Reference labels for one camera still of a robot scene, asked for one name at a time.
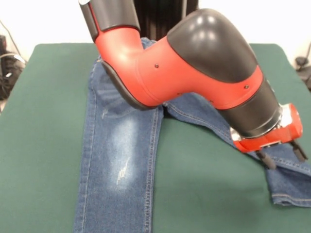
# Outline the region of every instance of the red robot arm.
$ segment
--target red robot arm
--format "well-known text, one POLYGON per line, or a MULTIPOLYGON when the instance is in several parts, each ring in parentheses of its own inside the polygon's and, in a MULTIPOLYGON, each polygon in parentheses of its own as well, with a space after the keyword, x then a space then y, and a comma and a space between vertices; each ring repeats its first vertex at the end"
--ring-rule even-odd
POLYGON ((133 1, 79 3, 106 72, 133 107, 148 110, 195 92, 229 123, 241 152, 256 151, 275 168, 261 149, 289 142, 307 158, 295 141, 303 132, 298 111, 278 103, 252 49, 222 14, 199 9, 144 50, 133 1))

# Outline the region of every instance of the green table cover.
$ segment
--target green table cover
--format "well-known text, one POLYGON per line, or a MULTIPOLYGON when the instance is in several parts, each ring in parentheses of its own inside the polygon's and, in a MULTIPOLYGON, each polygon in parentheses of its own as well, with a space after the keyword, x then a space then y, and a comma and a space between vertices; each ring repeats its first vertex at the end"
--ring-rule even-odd
MULTIPOLYGON (((273 44, 252 44, 281 103, 293 102, 311 155, 310 94, 273 44)), ((70 233, 93 44, 38 45, 0 116, 0 233, 70 233)), ((154 233, 309 233, 311 209, 271 204, 263 167, 209 130, 164 120, 154 233)))

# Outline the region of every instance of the denim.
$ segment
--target denim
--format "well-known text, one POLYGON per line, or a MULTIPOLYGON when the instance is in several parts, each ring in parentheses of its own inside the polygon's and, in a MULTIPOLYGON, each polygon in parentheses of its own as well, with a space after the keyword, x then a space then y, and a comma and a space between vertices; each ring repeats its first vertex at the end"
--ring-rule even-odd
MULTIPOLYGON (((144 48, 154 41, 142 38, 144 48)), ((151 233, 155 159, 164 108, 172 117, 211 129, 236 150, 229 125, 203 97, 184 94, 149 111, 118 93, 99 57, 88 100, 74 233, 151 233)), ((311 207, 311 168, 292 148, 265 149, 276 162, 266 171, 274 204, 311 207)), ((249 156, 258 160, 254 153, 249 156)))

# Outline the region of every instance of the distressed denim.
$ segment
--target distressed denim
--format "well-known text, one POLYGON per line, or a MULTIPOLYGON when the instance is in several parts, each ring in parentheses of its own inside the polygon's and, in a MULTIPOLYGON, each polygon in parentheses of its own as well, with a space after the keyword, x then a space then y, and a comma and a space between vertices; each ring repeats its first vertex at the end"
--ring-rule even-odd
MULTIPOLYGON (((144 48, 154 41, 142 39, 144 48)), ((229 125, 203 97, 190 93, 149 111, 131 107, 118 93, 100 57, 88 81, 79 193, 74 233, 152 232, 156 149, 164 108, 174 118, 207 127, 230 144, 229 125)), ((311 206, 311 168, 292 148, 265 149, 276 162, 266 169, 272 201, 311 206)))

